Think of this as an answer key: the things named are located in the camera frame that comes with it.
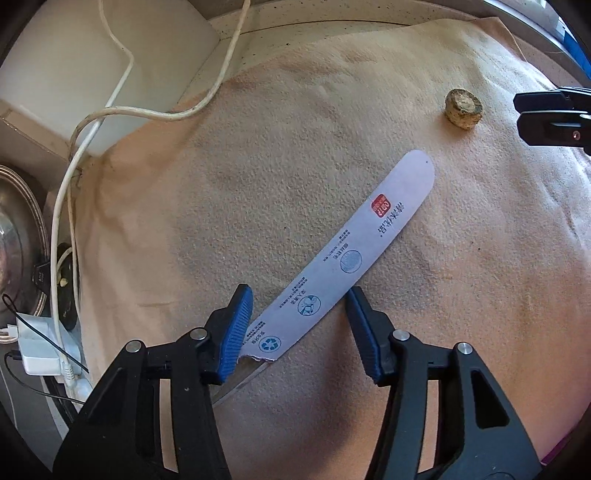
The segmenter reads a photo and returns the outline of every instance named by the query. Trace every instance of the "recycling symbol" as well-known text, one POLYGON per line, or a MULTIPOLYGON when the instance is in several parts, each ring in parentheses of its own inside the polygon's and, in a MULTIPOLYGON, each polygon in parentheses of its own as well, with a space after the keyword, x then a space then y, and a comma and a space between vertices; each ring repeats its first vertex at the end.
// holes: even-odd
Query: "recycling symbol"
POLYGON ((277 337, 273 337, 273 336, 264 337, 259 342, 259 348, 261 349, 261 351, 263 351, 265 353, 274 352, 280 346, 281 346, 281 340, 279 340, 277 337))

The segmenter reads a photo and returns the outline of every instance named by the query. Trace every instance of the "round printed icon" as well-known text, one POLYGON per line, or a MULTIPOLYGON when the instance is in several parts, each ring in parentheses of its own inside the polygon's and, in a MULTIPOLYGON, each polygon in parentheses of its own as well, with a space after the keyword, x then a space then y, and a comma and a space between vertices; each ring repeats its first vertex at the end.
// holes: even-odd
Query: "round printed icon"
POLYGON ((320 310, 320 299, 316 295, 304 297, 297 305, 297 311, 304 317, 314 315, 318 310, 320 310))
POLYGON ((273 336, 264 337, 259 342, 259 348, 261 349, 261 351, 263 351, 265 353, 274 352, 280 346, 281 346, 281 340, 279 340, 277 337, 273 337, 273 336))
POLYGON ((361 261, 361 254, 357 250, 348 250, 340 257, 340 269, 345 273, 357 272, 361 261))

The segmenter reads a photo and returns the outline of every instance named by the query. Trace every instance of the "brown cylindrical object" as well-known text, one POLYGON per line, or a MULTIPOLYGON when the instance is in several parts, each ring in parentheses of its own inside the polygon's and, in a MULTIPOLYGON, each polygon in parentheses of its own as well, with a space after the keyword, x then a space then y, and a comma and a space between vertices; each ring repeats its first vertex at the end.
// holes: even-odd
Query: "brown cylindrical object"
POLYGON ((467 90, 455 88, 445 99, 445 116, 455 126, 470 130, 482 118, 482 103, 467 90))

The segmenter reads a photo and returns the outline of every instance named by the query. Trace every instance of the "thin black wire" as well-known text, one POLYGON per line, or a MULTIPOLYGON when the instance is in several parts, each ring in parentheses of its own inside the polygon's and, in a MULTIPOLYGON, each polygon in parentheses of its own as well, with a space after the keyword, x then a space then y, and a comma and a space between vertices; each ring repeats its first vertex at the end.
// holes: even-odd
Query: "thin black wire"
POLYGON ((56 344, 55 342, 53 342, 50 338, 46 337, 45 335, 43 335, 39 330, 37 330, 34 326, 32 326, 30 323, 28 323, 26 320, 24 320, 17 312, 17 307, 14 304, 14 302, 12 301, 12 298, 10 298, 9 295, 3 293, 2 294, 2 301, 4 302, 4 305, 6 305, 6 308, 10 311, 10 313, 12 313, 17 319, 19 319, 21 322, 23 322, 25 325, 27 325, 33 332, 35 332, 37 335, 39 335, 41 338, 43 338, 44 340, 46 340, 47 342, 49 342, 50 344, 52 344, 55 348, 57 348, 61 353, 63 353, 65 356, 67 356, 70 360, 72 360, 76 365, 78 365, 82 370, 84 370, 86 373, 90 373, 88 371, 88 369, 82 365, 78 360, 76 360, 73 356, 71 356, 68 352, 66 352, 62 347, 60 347, 58 344, 56 344))
POLYGON ((74 402, 74 403, 79 403, 80 405, 84 405, 84 402, 83 401, 76 400, 75 398, 62 397, 61 395, 54 395, 53 393, 47 393, 47 392, 44 392, 43 390, 37 390, 36 388, 33 388, 30 385, 27 385, 20 378, 18 378, 14 373, 12 373, 12 370, 10 370, 10 367, 8 366, 8 357, 12 358, 12 353, 7 352, 4 355, 4 365, 6 366, 6 370, 8 371, 8 373, 10 374, 10 376, 19 385, 22 385, 23 387, 28 388, 29 390, 33 390, 35 393, 38 393, 39 395, 43 395, 44 397, 59 398, 60 400, 68 400, 68 401, 71 401, 71 402, 74 402))

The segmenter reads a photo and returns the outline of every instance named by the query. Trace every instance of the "towel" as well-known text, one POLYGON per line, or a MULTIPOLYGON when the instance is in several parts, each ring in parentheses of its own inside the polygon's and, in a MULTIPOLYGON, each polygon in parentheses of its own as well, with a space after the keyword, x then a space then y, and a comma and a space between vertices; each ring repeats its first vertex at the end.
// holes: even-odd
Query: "towel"
MULTIPOLYGON (((551 88, 500 20, 438 20, 294 48, 226 81, 196 117, 122 139, 85 168, 76 202, 93 380, 130 339, 202 326, 239 283, 256 318, 417 148, 434 188, 359 285, 423 342, 470 342, 543 457, 591 398, 591 165, 576 149, 525 145, 512 105, 551 88), (443 115, 454 88, 482 101, 472 131, 443 115)), ((362 479, 387 396, 338 303, 216 405, 233 478, 362 479)))

